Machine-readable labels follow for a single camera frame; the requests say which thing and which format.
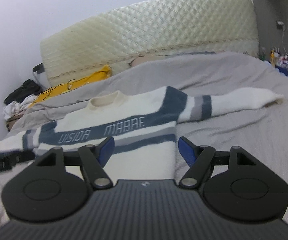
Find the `white blue striped sweater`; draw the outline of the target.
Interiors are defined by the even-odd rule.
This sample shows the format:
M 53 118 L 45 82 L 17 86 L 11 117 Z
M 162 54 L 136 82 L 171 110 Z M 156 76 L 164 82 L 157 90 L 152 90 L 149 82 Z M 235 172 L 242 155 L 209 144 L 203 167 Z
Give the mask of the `white blue striped sweater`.
M 177 125 L 257 110 L 283 99 L 283 95 L 263 88 L 239 88 L 219 96 L 189 96 L 170 86 L 137 95 L 116 91 L 90 99 L 86 107 L 62 119 L 1 140 L 0 152 L 32 150 L 42 155 L 56 146 L 75 151 L 113 137 L 114 152 L 104 167 L 113 181 L 171 179 Z

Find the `white clothing pile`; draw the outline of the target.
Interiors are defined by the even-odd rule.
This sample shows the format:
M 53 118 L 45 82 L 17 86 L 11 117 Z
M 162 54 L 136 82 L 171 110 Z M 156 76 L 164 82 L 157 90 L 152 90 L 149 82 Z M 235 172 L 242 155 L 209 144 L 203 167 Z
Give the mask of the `white clothing pile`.
M 27 108 L 29 108 L 37 96 L 31 94 L 27 96 L 22 102 L 12 101 L 6 105 L 3 109 L 4 120 L 9 120 L 10 118 L 23 113 Z

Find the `black clothing pile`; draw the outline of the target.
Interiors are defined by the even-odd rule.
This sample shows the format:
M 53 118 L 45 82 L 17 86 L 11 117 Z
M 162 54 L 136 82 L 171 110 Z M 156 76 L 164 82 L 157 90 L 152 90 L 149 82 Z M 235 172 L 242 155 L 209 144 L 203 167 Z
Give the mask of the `black clothing pile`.
M 32 79 L 28 79 L 4 99 L 4 104 L 9 105 L 13 101 L 22 103 L 28 96 L 39 95 L 42 91 L 40 85 L 36 84 Z

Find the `brown cardboard box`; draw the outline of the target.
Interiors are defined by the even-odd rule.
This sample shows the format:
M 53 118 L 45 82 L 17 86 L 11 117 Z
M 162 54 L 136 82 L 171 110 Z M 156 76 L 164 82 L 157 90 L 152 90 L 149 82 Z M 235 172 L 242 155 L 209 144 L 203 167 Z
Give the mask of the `brown cardboard box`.
M 23 116 L 24 114 L 17 114 L 14 115 L 13 117 L 9 118 L 8 120 L 5 121 L 5 126 L 6 129 L 9 131 L 11 131 L 13 125 Z

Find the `grey bed sheet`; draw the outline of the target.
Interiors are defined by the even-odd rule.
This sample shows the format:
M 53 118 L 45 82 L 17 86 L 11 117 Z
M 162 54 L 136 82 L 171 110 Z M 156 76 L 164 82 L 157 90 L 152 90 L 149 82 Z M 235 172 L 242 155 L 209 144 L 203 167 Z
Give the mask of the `grey bed sheet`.
M 240 145 L 288 182 L 288 77 L 239 53 L 148 61 L 36 105 L 0 151 L 73 150 L 108 136 L 113 181 L 179 179 L 185 136 L 221 150 Z

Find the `yellow cloth by headboard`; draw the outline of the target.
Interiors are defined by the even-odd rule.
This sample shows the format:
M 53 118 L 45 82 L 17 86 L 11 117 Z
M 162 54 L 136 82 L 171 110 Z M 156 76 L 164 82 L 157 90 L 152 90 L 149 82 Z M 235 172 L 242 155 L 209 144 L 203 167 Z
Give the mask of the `yellow cloth by headboard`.
M 85 76 L 78 80 L 71 79 L 66 83 L 61 83 L 59 85 L 51 87 L 47 89 L 45 92 L 42 92 L 41 94 L 37 95 L 37 97 L 34 100 L 34 103 L 30 107 L 34 106 L 36 103 L 44 102 L 45 100 L 54 98 L 55 96 L 71 92 L 84 85 L 108 79 L 112 76 L 112 72 L 113 71 L 109 65 L 104 65 L 100 70 L 90 74 L 89 76 Z

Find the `cluttered items on nightstand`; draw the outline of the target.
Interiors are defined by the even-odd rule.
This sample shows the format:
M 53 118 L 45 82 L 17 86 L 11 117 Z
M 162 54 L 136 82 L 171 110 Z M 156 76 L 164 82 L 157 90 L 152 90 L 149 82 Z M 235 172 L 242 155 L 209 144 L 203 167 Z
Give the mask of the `cluttered items on nightstand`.
M 281 75 L 288 77 L 288 55 L 282 55 L 279 48 L 273 48 L 266 51 L 266 48 L 261 47 L 258 58 L 269 64 Z

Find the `pink pillow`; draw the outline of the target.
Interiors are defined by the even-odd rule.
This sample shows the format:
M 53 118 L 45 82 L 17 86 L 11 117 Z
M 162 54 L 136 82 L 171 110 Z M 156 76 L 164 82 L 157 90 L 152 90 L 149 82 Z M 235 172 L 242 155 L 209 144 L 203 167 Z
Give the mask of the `pink pillow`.
M 146 63 L 146 62 L 150 62 L 150 61 L 157 61 L 157 60 L 163 60 L 165 59 L 165 56 L 139 56 L 137 58 L 135 58 L 133 61 L 131 61 L 129 63 L 129 65 L 131 67 L 135 67 L 135 66 L 138 66 L 139 64 L 142 64 L 142 63 Z

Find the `cream quilted headboard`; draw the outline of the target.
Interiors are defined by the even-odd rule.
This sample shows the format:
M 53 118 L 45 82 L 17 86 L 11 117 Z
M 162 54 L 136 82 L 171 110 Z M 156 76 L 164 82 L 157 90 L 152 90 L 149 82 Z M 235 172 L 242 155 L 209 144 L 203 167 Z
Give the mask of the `cream quilted headboard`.
M 257 56 L 252 0 L 150 0 L 91 16 L 41 41 L 51 85 L 109 65 L 114 74 L 139 56 L 233 51 Z

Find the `black wall socket plate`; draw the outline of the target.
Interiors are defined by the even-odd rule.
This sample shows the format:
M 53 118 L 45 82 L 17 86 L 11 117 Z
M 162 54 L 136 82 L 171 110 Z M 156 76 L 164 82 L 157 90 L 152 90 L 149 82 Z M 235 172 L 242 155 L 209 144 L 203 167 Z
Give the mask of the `black wall socket plate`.
M 44 70 L 44 66 L 42 63 L 36 65 L 33 69 L 32 69 L 32 72 L 33 73 L 37 73 L 37 74 L 41 74 L 43 73 L 45 70 Z

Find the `white wall charger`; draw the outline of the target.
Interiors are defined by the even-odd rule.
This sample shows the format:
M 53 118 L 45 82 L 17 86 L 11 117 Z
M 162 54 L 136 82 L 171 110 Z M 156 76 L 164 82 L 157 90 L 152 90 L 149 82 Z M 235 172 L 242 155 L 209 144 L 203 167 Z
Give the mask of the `white wall charger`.
M 284 29 L 284 22 L 282 22 L 282 21 L 277 21 L 276 22 L 276 28 L 278 29 L 278 30 L 283 30 Z

